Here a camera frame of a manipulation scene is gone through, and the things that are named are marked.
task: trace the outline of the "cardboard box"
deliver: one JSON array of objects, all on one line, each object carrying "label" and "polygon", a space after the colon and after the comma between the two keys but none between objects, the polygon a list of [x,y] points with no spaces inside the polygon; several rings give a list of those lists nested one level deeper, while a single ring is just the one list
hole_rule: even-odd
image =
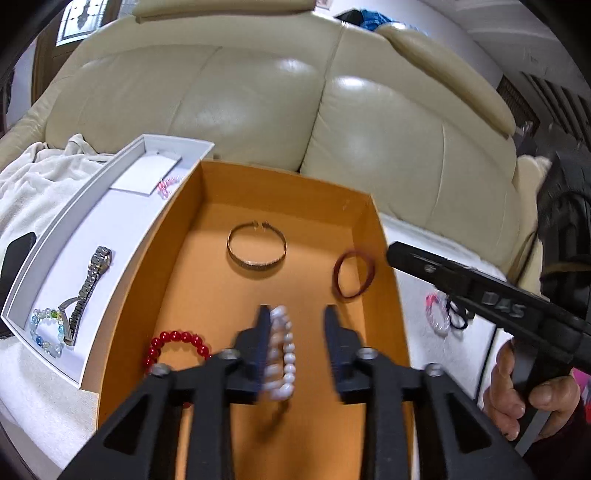
[{"label": "cardboard box", "polygon": [[[271,271],[244,270],[227,254],[230,230],[253,220],[268,221],[287,238],[285,261]],[[250,235],[242,248],[262,255],[271,245],[266,242]],[[331,288],[333,266],[351,248],[375,259],[376,277],[362,297],[339,303]],[[323,312],[336,303],[342,322],[367,345],[408,365],[386,249],[369,195],[298,174],[202,161],[167,206],[133,274],[106,363],[99,425],[142,380],[153,336],[189,330],[215,353],[252,326],[260,304],[283,304],[293,322],[295,394],[279,421],[274,403],[232,406],[236,478],[358,479],[365,407],[342,405],[333,389]],[[345,262],[343,289],[359,287],[364,275],[363,262]],[[202,360],[191,344],[175,342],[164,347],[160,361],[184,369]],[[191,414],[186,410],[181,427],[177,478],[184,478]],[[411,418],[407,410],[408,426]]]}]

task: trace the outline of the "bracelet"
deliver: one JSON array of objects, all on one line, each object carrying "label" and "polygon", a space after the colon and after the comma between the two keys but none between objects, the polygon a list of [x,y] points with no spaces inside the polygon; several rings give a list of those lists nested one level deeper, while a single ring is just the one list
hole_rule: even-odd
[{"label": "bracelet", "polygon": [[[446,337],[449,333],[452,322],[449,312],[445,308],[445,296],[439,293],[430,293],[425,298],[425,315],[433,331],[440,337]],[[437,320],[433,315],[433,306],[436,305],[443,317],[443,320]]]},{"label": "bracelet", "polygon": [[270,393],[271,400],[284,401],[291,398],[295,390],[296,346],[291,333],[291,320],[284,306],[271,310],[271,321],[272,335],[267,353],[263,390]]},{"label": "bracelet", "polygon": [[[57,321],[57,339],[59,343],[53,345],[52,343],[44,340],[41,335],[37,335],[37,327],[43,319]],[[51,355],[53,358],[61,357],[61,352],[64,349],[64,320],[60,312],[52,309],[45,309],[43,311],[35,309],[33,310],[33,316],[31,316],[31,320],[29,320],[29,326],[31,327],[31,338],[38,346],[41,347],[45,353],[49,353],[49,355]]]},{"label": "bracelet", "polygon": [[[110,249],[106,247],[97,248],[96,252],[92,255],[92,258],[90,259],[86,281],[84,282],[84,285],[82,285],[80,293],[77,297],[66,300],[57,308],[57,310],[33,310],[33,315],[29,320],[29,326],[31,328],[31,338],[39,347],[41,347],[41,349],[45,353],[49,353],[53,358],[59,358],[61,357],[64,344],[68,346],[74,346],[74,344],[76,343],[76,335],[78,333],[78,325],[80,324],[82,313],[86,308],[86,304],[88,303],[90,295],[92,295],[92,292],[95,289],[95,285],[99,281],[99,278],[111,266],[112,258],[113,252]],[[70,320],[68,320],[66,307],[68,307],[74,302],[77,302],[76,307],[74,308],[72,317],[70,318]],[[43,319],[57,321],[57,344],[53,345],[52,343],[44,340],[41,335],[37,335],[37,327]]]},{"label": "bracelet", "polygon": [[[343,291],[340,289],[339,284],[339,274],[340,269],[343,266],[344,261],[347,258],[352,257],[359,257],[365,261],[365,264],[368,266],[368,276],[361,285],[361,288],[358,292],[353,295],[344,295]],[[340,298],[341,300],[351,300],[359,297],[369,288],[375,278],[375,261],[371,258],[368,254],[362,252],[361,250],[348,250],[344,254],[342,254],[339,259],[335,263],[335,268],[333,269],[333,289],[335,291],[335,296]]]},{"label": "bracelet", "polygon": [[66,307],[76,302],[76,306],[74,307],[74,312],[72,313],[70,320],[64,323],[64,343],[66,345],[74,346],[76,343],[76,336],[78,334],[78,327],[80,325],[80,320],[82,319],[82,314],[84,313],[90,296],[96,287],[96,283],[109,269],[112,260],[113,252],[109,248],[98,247],[90,259],[90,264],[88,265],[88,275],[86,276],[86,281],[84,282],[84,285],[82,285],[78,296],[66,300],[58,307],[61,317],[64,320],[67,320],[68,315],[66,313]]},{"label": "bracelet", "polygon": [[246,268],[247,270],[257,270],[257,271],[269,270],[271,267],[273,267],[273,266],[279,264],[281,261],[283,261],[283,259],[287,255],[287,240],[285,239],[285,235],[283,235],[283,232],[281,232],[279,229],[272,226],[269,222],[263,222],[261,227],[263,229],[269,229],[269,230],[275,232],[275,234],[277,234],[277,236],[281,239],[281,241],[283,242],[282,256],[280,256],[279,258],[276,258],[275,260],[272,260],[270,262],[252,262],[249,260],[243,260],[242,258],[237,256],[232,251],[232,247],[230,245],[230,242],[232,241],[232,237],[234,236],[234,234],[238,230],[241,230],[243,228],[249,228],[249,227],[254,228],[256,230],[259,227],[259,223],[257,221],[253,221],[250,223],[243,223],[241,225],[235,226],[230,231],[230,234],[228,235],[227,249],[228,249],[228,254],[230,255],[231,259],[234,260],[242,268]]},{"label": "bracelet", "polygon": [[209,360],[211,357],[209,348],[207,345],[203,344],[203,339],[199,335],[194,335],[191,332],[179,332],[177,330],[173,330],[170,333],[161,332],[159,336],[152,338],[150,341],[150,347],[148,348],[148,355],[144,359],[144,368],[149,370],[152,365],[158,363],[158,357],[160,357],[161,348],[165,343],[181,341],[192,344],[195,347],[197,353],[205,360]]}]

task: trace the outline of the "fingernail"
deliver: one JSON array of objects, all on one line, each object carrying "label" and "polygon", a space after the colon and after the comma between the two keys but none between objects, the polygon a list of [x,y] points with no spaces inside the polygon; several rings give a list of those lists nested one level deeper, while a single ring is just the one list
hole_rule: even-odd
[{"label": "fingernail", "polygon": [[552,387],[549,384],[541,384],[530,395],[530,403],[537,407],[543,407],[552,400]]},{"label": "fingernail", "polygon": [[512,442],[513,440],[515,440],[517,438],[517,436],[519,435],[519,432],[507,432],[505,433],[505,438],[507,440],[509,440],[510,442]]},{"label": "fingernail", "polygon": [[515,419],[520,419],[525,413],[525,405],[516,403],[511,407],[511,416]]}]

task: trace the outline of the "black phone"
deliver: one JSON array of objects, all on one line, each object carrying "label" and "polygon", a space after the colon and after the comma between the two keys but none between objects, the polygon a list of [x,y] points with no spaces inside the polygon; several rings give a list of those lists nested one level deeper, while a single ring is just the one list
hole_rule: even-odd
[{"label": "black phone", "polygon": [[[4,263],[2,264],[2,271],[0,272],[0,310],[4,308],[8,293],[17,278],[18,271],[21,269],[22,264],[25,263],[25,259],[36,241],[37,236],[35,233],[29,232],[10,242],[8,245],[6,255],[4,256]],[[0,320],[0,339],[11,336],[12,332],[10,329]]]}]

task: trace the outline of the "blue cloth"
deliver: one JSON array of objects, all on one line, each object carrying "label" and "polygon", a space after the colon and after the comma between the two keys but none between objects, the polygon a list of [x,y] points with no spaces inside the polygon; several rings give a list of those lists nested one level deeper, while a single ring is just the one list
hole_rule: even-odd
[{"label": "blue cloth", "polygon": [[369,31],[374,31],[380,25],[383,25],[384,23],[392,23],[394,21],[391,18],[382,15],[380,12],[373,12],[365,9],[361,9],[360,12],[363,15],[363,23],[361,23],[360,27]]}]

